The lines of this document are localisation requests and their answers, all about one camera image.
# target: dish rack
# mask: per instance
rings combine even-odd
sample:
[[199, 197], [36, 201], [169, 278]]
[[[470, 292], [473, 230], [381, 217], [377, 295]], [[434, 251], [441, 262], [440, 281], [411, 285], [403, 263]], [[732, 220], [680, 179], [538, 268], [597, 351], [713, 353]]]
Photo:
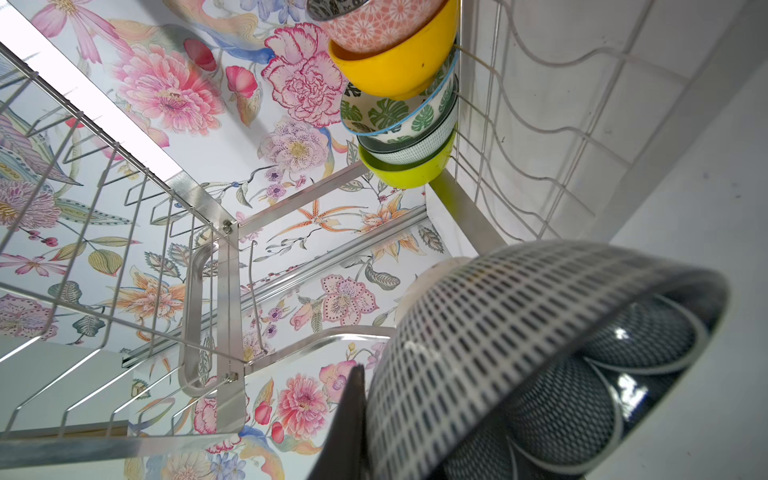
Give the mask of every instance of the dish rack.
[[[727, 55], [727, 45], [723, 40], [718, 43], [712, 53], [710, 53], [709, 62], [693, 77], [681, 75], [669, 68], [650, 63], [631, 54], [635, 41], [643, 31], [644, 23], [649, 17], [654, 0], [647, 0], [639, 15], [636, 18], [634, 26], [631, 28], [630, 36], [624, 42], [622, 48], [600, 47], [589, 51], [580, 57], [563, 62], [547, 61], [538, 57], [525, 43], [523, 37], [515, 26], [515, 16], [513, 5], [496, 0], [484, 0], [472, 5], [462, 2], [462, 27], [460, 28], [459, 44], [456, 48], [460, 52], [458, 75], [460, 78], [459, 98], [462, 102], [461, 114], [458, 127], [456, 128], [456, 142], [452, 162], [448, 168], [442, 172], [438, 179], [430, 184], [430, 191], [433, 192], [448, 213], [452, 220], [458, 225], [458, 228], [466, 236], [469, 243], [475, 248], [477, 253], [487, 253], [511, 242], [525, 242], [530, 240], [541, 240], [547, 238], [576, 238], [586, 237], [595, 240], [610, 239], [611, 232], [615, 231], [628, 216], [632, 208], [637, 207], [644, 198], [642, 189], [639, 191], [634, 188], [631, 191], [624, 190], [624, 186], [629, 180], [634, 179], [634, 170], [637, 165], [643, 165], [644, 156], [658, 153], [654, 150], [655, 141], [670, 133], [670, 128], [675, 128], [674, 115], [676, 109], [685, 105], [686, 101], [691, 101], [691, 95], [697, 93], [696, 86], [702, 81], [707, 81], [707, 76], [713, 74], [708, 68], [715, 68], [713, 59], [718, 55]], [[487, 25], [484, 20], [491, 18], [494, 28], [492, 36], [477, 39], [479, 25]], [[735, 35], [738, 28], [752, 28], [742, 23], [729, 30], [727, 35]], [[506, 88], [509, 73], [498, 66], [500, 52], [514, 44], [525, 55], [529, 61], [543, 68], [559, 69], [574, 67], [589, 61], [595, 57], [605, 57], [614, 62], [612, 72], [607, 80], [603, 79], [600, 86], [600, 94], [593, 112], [586, 120], [586, 125], [563, 126], [563, 127], [539, 127], [534, 122], [529, 121], [524, 115], [515, 109], [511, 101], [510, 94]], [[45, 181], [51, 173], [55, 172], [54, 166], [57, 162], [61, 164], [71, 163], [72, 161], [88, 161], [91, 164], [98, 164], [103, 157], [101, 151], [107, 151], [110, 156], [107, 157], [106, 166], [103, 168], [99, 177], [96, 194], [90, 205], [84, 206], [84, 222], [81, 229], [77, 232], [78, 239], [73, 248], [75, 251], [84, 245], [84, 236], [86, 234], [88, 223], [94, 215], [95, 206], [101, 195], [108, 195], [111, 188], [131, 175], [138, 175], [140, 183], [128, 190], [128, 195], [124, 200], [124, 206], [134, 207], [134, 224], [131, 226], [128, 236], [128, 242], [123, 246], [121, 255], [122, 262], [120, 267], [114, 271], [117, 285], [126, 279], [125, 259], [131, 248], [131, 237], [134, 231], [135, 219], [139, 209], [147, 201], [153, 202], [153, 220], [160, 220], [163, 224], [165, 217], [163, 256], [171, 242], [171, 239], [185, 240], [190, 252], [190, 282], [187, 283], [186, 298], [201, 298], [204, 293], [204, 268], [217, 262], [218, 277], [211, 278], [209, 282], [208, 294], [211, 302], [207, 308], [207, 314], [204, 313], [202, 302], [193, 304], [192, 302], [184, 306], [184, 328], [177, 332], [166, 333], [157, 328], [157, 317], [159, 308], [158, 301], [154, 304], [151, 312], [151, 321], [146, 325], [137, 325], [134, 322], [115, 316], [117, 302], [117, 289], [112, 298], [111, 304], [102, 312], [85, 308], [78, 305], [76, 298], [68, 292], [68, 277], [74, 265], [77, 256], [73, 256], [67, 265], [59, 287], [52, 292], [39, 293], [26, 290], [7, 277], [0, 280], [0, 289], [42, 302], [49, 305], [48, 317], [43, 326], [38, 327], [38, 331], [27, 341], [17, 348], [13, 349], [0, 358], [0, 368], [3, 363], [15, 355], [21, 353], [24, 349], [34, 345], [45, 336], [48, 328], [52, 325], [52, 320], [58, 310], [64, 310], [71, 313], [79, 313], [85, 316], [91, 316], [94, 319], [103, 322], [104, 339], [101, 345], [93, 352], [87, 354], [82, 360], [71, 366], [56, 366], [54, 369], [55, 377], [50, 382], [45, 383], [41, 388], [14, 411], [9, 419], [5, 431], [0, 440], [3, 453], [0, 455], [0, 468], [11, 468], [27, 465], [40, 465], [41, 463], [66, 463], [102, 460], [107, 458], [127, 458], [134, 456], [159, 455], [165, 452], [172, 452], [181, 449], [200, 448], [214, 442], [220, 442], [232, 434], [238, 433], [244, 423], [245, 415], [245, 376], [258, 371], [260, 368], [279, 362], [291, 355], [303, 355], [304, 352], [318, 348], [322, 344], [337, 341], [341, 339], [385, 339], [393, 334], [394, 329], [373, 326], [354, 326], [338, 327], [327, 329], [321, 333], [313, 334], [306, 339], [298, 342], [286, 349], [267, 355], [263, 347], [261, 332], [259, 331], [259, 347], [261, 354], [257, 358], [247, 362], [243, 360], [242, 331], [241, 331], [241, 313], [244, 310], [255, 309], [261, 298], [268, 294], [273, 294], [280, 289], [289, 288], [290, 285], [298, 283], [303, 278], [321, 270], [324, 265], [334, 262], [335, 258], [354, 248], [361, 248], [364, 245], [370, 245], [377, 241], [381, 236], [396, 232], [398, 228], [403, 228], [407, 222], [413, 222], [416, 214], [404, 218], [400, 222], [380, 227], [370, 235], [361, 237], [353, 245], [340, 247], [338, 251], [327, 254], [295, 269], [290, 274], [285, 275], [279, 282], [272, 283], [268, 287], [259, 291], [252, 288], [249, 293], [242, 295], [240, 292], [240, 278], [238, 275], [237, 264], [242, 252], [250, 251], [253, 256], [253, 244], [246, 245], [241, 249], [239, 240], [264, 227], [265, 225], [295, 211], [297, 208], [307, 205], [315, 199], [328, 194], [336, 188], [362, 176], [367, 169], [360, 162], [349, 165], [342, 170], [334, 173], [326, 179], [308, 187], [285, 200], [282, 200], [273, 206], [247, 218], [243, 222], [236, 222], [228, 212], [225, 211], [205, 191], [205, 189], [188, 174], [183, 172], [177, 165], [172, 164], [170, 159], [163, 159], [166, 162], [162, 168], [158, 167], [158, 161], [153, 159], [151, 162], [142, 163], [143, 158], [136, 158], [126, 147], [115, 141], [106, 131], [99, 126], [98, 119], [89, 118], [86, 113], [78, 108], [76, 103], [68, 99], [67, 93], [61, 93], [52, 86], [50, 78], [44, 78], [28, 65], [30, 58], [18, 57], [6, 45], [0, 44], [0, 55], [9, 61], [15, 67], [15, 70], [0, 76], [0, 92], [6, 89], [14, 89], [13, 93], [4, 103], [0, 104], [0, 114], [9, 109], [20, 95], [27, 91], [37, 91], [40, 95], [47, 95], [58, 104], [55, 112], [66, 113], [64, 118], [55, 121], [45, 122], [42, 118], [41, 124], [29, 125], [25, 132], [26, 138], [34, 137], [45, 133], [48, 129], [66, 123], [69, 126], [68, 133], [56, 148], [51, 163], [35, 173], [39, 175], [36, 180], [35, 190], [31, 199], [45, 188]], [[646, 147], [634, 159], [627, 158], [626, 155], [617, 153], [614, 149], [608, 147], [603, 141], [599, 141], [595, 134], [599, 125], [601, 112], [606, 108], [611, 95], [619, 81], [622, 70], [632, 65], [648, 74], [666, 78], [668, 81], [677, 83], [681, 86], [681, 92], [670, 109], [670, 113], [664, 118], [664, 121], [658, 126], [653, 134], [644, 142]], [[746, 78], [749, 72], [742, 72], [741, 75]], [[715, 98], [724, 104], [732, 91], [722, 91], [720, 96]], [[712, 118], [717, 110], [709, 112], [709, 118]], [[559, 175], [555, 174], [536, 174], [526, 167], [522, 167], [505, 148], [505, 139], [502, 134], [501, 122], [506, 118], [514, 118], [524, 129], [544, 135], [547, 137], [553, 135], [570, 136], [574, 142], [573, 148], [568, 148], [568, 158], [564, 162], [564, 170]], [[689, 129], [687, 137], [678, 139], [674, 145], [662, 146], [668, 159], [664, 165], [660, 165], [654, 172], [643, 173], [642, 184], [646, 195], [663, 177], [665, 168], [669, 168], [674, 160], [685, 150], [688, 144], [695, 138], [700, 129], [706, 125], [707, 116], [698, 120], [701, 122], [700, 128], [696, 130]], [[73, 134], [78, 131], [79, 142], [72, 142]], [[83, 142], [88, 139], [96, 138], [103, 142], [104, 146], [94, 150], [82, 153]], [[580, 194], [574, 191], [571, 182], [578, 178], [582, 159], [589, 152], [599, 152], [604, 156], [604, 160], [615, 167], [623, 169], [623, 173], [614, 177], [612, 184], [605, 185], [607, 195], [602, 199], [602, 203], [595, 206], [583, 200]], [[125, 162], [130, 165], [130, 171], [121, 176], [112, 175], [113, 160], [116, 157], [123, 157]], [[498, 174], [499, 165], [508, 169], [511, 173], [511, 180]], [[534, 199], [528, 199], [528, 204], [536, 203], [536, 208], [530, 207], [525, 201], [519, 201], [517, 198], [511, 199], [511, 186], [515, 182], [533, 182], [541, 186], [535, 190]], [[615, 210], [614, 202], [617, 199], [630, 198], [630, 204], [622, 211]], [[558, 215], [568, 216], [568, 211], [561, 211], [562, 204], [567, 202], [569, 207], [579, 210], [578, 223], [584, 223], [584, 218], [588, 218], [584, 228], [561, 228], [557, 225]], [[17, 212], [15, 220], [12, 222], [7, 232], [3, 234], [0, 241], [0, 253], [11, 241], [14, 235], [24, 235], [20, 232], [21, 219], [24, 212], [28, 209], [30, 202], [27, 202], [21, 212]], [[423, 209], [417, 212], [419, 218], [424, 217]], [[250, 283], [253, 285], [253, 262], [249, 263], [248, 274]], [[159, 273], [159, 283], [162, 282], [163, 270]], [[216, 308], [214, 309], [214, 289], [216, 290]], [[214, 337], [214, 324], [216, 341], [215, 346], [208, 339]], [[124, 366], [127, 368], [119, 375], [106, 382], [100, 388], [92, 392], [83, 392], [81, 399], [65, 411], [62, 412], [61, 426], [53, 434], [46, 432], [37, 439], [15, 439], [12, 432], [12, 426], [17, 414], [26, 408], [32, 400], [50, 389], [53, 385], [60, 382], [67, 382], [69, 376], [80, 369], [87, 362], [98, 361], [98, 354], [105, 348], [110, 339], [110, 335], [117, 326], [124, 327], [140, 333], [149, 338], [148, 345], [141, 351], [133, 352], [127, 359]], [[88, 401], [95, 396], [102, 394], [106, 389], [113, 386], [119, 379], [130, 375], [136, 368], [144, 365], [153, 359], [161, 351], [166, 351], [172, 346], [179, 346], [180, 365], [171, 372], [178, 372], [180, 379], [186, 382], [179, 385], [179, 389], [187, 394], [197, 398], [185, 409], [193, 408], [195, 403], [206, 396], [215, 394], [218, 402], [217, 427], [218, 430], [212, 435], [171, 435], [165, 436], [126, 436], [114, 428], [115, 414], [126, 409], [135, 401], [142, 392], [134, 395], [131, 400], [123, 405], [116, 406], [112, 417], [105, 419], [104, 437], [73, 437], [72, 429], [68, 429], [68, 415], [78, 409], [86, 409]], [[207, 378], [212, 372], [216, 372], [217, 381], [213, 384], [206, 384], [201, 381]], [[151, 389], [167, 376], [160, 377], [155, 383], [147, 388]], [[45, 451], [46, 455], [39, 455], [39, 452]]]

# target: floral wallpaper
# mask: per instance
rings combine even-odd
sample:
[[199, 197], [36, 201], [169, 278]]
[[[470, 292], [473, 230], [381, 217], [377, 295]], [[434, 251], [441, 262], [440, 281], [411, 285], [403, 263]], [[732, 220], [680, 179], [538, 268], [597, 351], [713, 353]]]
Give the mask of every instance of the floral wallpaper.
[[[346, 80], [329, 59], [325, 34], [308, 21], [301, 1], [12, 4], [240, 221], [357, 160], [354, 137], [339, 122]], [[0, 61], [0, 73], [9, 68]], [[12, 92], [0, 91], [0, 101]], [[151, 185], [134, 222], [142, 175], [119, 155], [110, 162], [110, 149], [95, 151], [105, 145], [85, 128], [76, 128], [67, 140], [72, 120], [29, 138], [24, 135], [32, 125], [63, 121], [65, 114], [57, 107], [47, 95], [28, 88], [0, 115], [1, 225], [15, 222], [55, 152], [60, 147], [64, 152], [0, 253], [0, 279], [33, 293], [56, 295], [72, 263], [61, 289], [65, 300], [137, 325], [177, 328], [190, 247], [210, 232], [197, 230], [192, 239], [180, 234], [190, 228], [192, 217], [181, 205], [152, 197], [157, 189]], [[106, 167], [107, 185], [86, 226]], [[254, 285], [423, 205], [423, 194], [423, 189], [392, 189], [367, 173], [251, 233], [240, 245], [246, 249], [256, 242]], [[86, 241], [78, 248], [84, 227]], [[410, 239], [389, 245], [377, 254], [376, 265], [373, 260], [361, 262], [356, 275], [368, 282], [392, 282], [374, 267], [383, 261], [381, 256], [403, 249], [415, 252], [423, 245], [417, 247]], [[241, 293], [253, 287], [249, 264], [250, 251], [244, 250]], [[375, 280], [368, 278], [369, 270]], [[215, 289], [216, 277], [214, 258], [205, 266], [204, 279]], [[206, 284], [206, 309], [215, 308], [216, 294], [209, 298], [209, 291]], [[355, 293], [354, 307], [342, 310], [333, 299], [346, 299], [350, 292]], [[335, 302], [333, 318], [339, 323], [354, 323], [358, 316], [364, 321], [382, 308], [341, 280], [326, 282], [326, 290], [312, 298], [314, 309], [321, 297], [329, 305]], [[111, 312], [113, 298], [117, 302]], [[50, 314], [44, 301], [0, 292], [0, 333], [37, 335]], [[268, 334], [277, 327], [267, 326], [273, 329]], [[44, 338], [94, 348], [105, 331], [96, 316], [60, 308]], [[105, 348], [130, 351], [148, 341], [145, 333], [115, 325]]]
[[[253, 309], [244, 312], [244, 358], [260, 355], [257, 325], [269, 351], [338, 325], [394, 326], [394, 312], [408, 286], [449, 257], [428, 221], [396, 233], [269, 298], [255, 315]], [[305, 478], [325, 446], [349, 371], [364, 365], [369, 385], [384, 347], [378, 341], [337, 342], [246, 377], [246, 425], [239, 435], [199, 452], [128, 459], [126, 478], [176, 478], [182, 470], [190, 479]], [[177, 353], [167, 358], [170, 365], [177, 364]], [[175, 374], [147, 390], [163, 374], [148, 366], [134, 376], [133, 394], [139, 398], [131, 406], [133, 435], [169, 434], [168, 419], [194, 400], [174, 394]], [[207, 380], [209, 385], [215, 382], [216, 377]], [[201, 399], [179, 415], [172, 428], [175, 433], [215, 433], [216, 399]]]

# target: stack of bowls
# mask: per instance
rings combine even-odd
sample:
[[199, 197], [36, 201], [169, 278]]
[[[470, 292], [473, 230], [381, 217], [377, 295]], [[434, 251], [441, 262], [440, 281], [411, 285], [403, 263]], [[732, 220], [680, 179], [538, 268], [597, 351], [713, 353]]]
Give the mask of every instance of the stack of bowls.
[[458, 0], [308, 0], [349, 79], [340, 110], [360, 159], [395, 188], [439, 175], [458, 119]]

